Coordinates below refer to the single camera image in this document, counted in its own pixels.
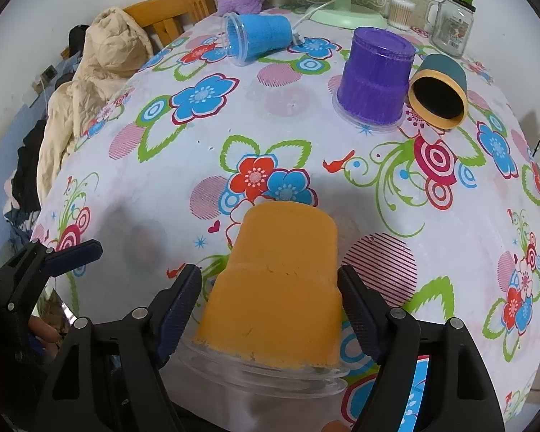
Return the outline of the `orange plastic cup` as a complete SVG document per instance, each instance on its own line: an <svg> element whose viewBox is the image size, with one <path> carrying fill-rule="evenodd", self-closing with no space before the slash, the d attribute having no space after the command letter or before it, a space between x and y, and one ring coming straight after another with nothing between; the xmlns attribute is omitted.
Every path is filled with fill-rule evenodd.
<svg viewBox="0 0 540 432"><path fill-rule="evenodd" d="M318 208L263 201L245 212L194 340L278 369L339 363L337 229Z"/></svg>

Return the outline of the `blue plastic cup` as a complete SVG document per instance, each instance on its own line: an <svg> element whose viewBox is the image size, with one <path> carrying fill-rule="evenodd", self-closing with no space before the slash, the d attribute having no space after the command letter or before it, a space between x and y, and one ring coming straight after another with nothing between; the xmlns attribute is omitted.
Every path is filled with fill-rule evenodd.
<svg viewBox="0 0 540 432"><path fill-rule="evenodd" d="M222 45L238 66L287 49L292 40L291 23L281 15L227 13L222 17Z"/></svg>

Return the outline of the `teal cup with yellow rim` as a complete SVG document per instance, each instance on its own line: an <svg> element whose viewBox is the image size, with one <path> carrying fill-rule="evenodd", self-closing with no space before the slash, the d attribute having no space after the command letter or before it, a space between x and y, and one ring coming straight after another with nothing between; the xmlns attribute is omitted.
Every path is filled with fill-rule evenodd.
<svg viewBox="0 0 540 432"><path fill-rule="evenodd" d="M429 125L444 131L455 129L468 110L462 67L446 55L426 56L410 80L408 103Z"/></svg>

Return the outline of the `purple plastic cup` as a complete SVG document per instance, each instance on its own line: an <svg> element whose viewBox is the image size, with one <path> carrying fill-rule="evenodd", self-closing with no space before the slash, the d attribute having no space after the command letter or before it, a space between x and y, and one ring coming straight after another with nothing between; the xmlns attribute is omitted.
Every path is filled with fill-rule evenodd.
<svg viewBox="0 0 540 432"><path fill-rule="evenodd" d="M342 118L374 131L390 131L401 122L417 52L411 42L389 30L354 30L333 105Z"/></svg>

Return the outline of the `floral tablecloth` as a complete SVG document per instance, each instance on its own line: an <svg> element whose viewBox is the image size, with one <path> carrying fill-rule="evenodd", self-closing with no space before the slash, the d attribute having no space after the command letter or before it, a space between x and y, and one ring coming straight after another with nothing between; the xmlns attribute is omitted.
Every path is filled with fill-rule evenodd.
<svg viewBox="0 0 540 432"><path fill-rule="evenodd" d="M484 66L465 59L469 113L449 131L410 108L375 132L333 105L349 30L306 21L302 45L237 66L210 17L89 113L41 203L35 238L104 255L55 288L96 323L148 303L185 264L207 300L245 213L300 202L336 222L338 258L422 320L462 318L502 416L540 365L540 173Z"/></svg>

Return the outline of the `beige puffer jacket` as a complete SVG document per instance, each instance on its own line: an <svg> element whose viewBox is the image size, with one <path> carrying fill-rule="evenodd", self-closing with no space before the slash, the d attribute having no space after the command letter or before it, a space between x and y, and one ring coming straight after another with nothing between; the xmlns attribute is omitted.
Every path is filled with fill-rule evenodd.
<svg viewBox="0 0 540 432"><path fill-rule="evenodd" d="M78 69L48 101L37 166L40 203L45 202L63 161L87 124L151 56L153 47L146 31L120 8L101 12L86 29Z"/></svg>

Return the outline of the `wooden chair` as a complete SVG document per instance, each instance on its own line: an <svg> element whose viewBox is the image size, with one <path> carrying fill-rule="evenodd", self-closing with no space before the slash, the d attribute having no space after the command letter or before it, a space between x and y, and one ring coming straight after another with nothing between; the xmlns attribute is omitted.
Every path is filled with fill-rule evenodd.
<svg viewBox="0 0 540 432"><path fill-rule="evenodd" d="M145 0L125 9L111 7L85 30L82 51L101 56L103 63L142 62L153 56L149 30L166 46L184 33L185 18L197 23L214 12L213 0Z"/></svg>

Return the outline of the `glass mason jar mug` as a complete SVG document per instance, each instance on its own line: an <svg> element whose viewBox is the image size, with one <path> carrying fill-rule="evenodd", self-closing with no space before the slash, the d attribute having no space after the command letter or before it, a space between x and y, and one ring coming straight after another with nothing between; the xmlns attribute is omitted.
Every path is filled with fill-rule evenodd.
<svg viewBox="0 0 540 432"><path fill-rule="evenodd" d="M431 0L426 10L430 40L447 55L461 59L469 40L476 8L473 0Z"/></svg>

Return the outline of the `green desk fan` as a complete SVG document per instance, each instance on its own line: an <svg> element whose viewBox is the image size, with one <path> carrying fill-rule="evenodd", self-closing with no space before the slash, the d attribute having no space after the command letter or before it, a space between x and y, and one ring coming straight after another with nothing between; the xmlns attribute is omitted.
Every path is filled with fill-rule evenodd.
<svg viewBox="0 0 540 432"><path fill-rule="evenodd" d="M305 21L351 30L363 26L387 28L384 16L365 6L355 5L352 0L329 0L324 3L314 3L292 26L292 29L298 29Z"/></svg>

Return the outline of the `cotton swab container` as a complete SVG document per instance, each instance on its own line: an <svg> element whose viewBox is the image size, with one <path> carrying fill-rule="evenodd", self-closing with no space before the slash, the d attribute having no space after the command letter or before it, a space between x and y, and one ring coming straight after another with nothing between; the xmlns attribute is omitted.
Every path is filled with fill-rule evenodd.
<svg viewBox="0 0 540 432"><path fill-rule="evenodd" d="M415 3L411 0L390 0L387 22L390 26L407 31L414 14Z"/></svg>

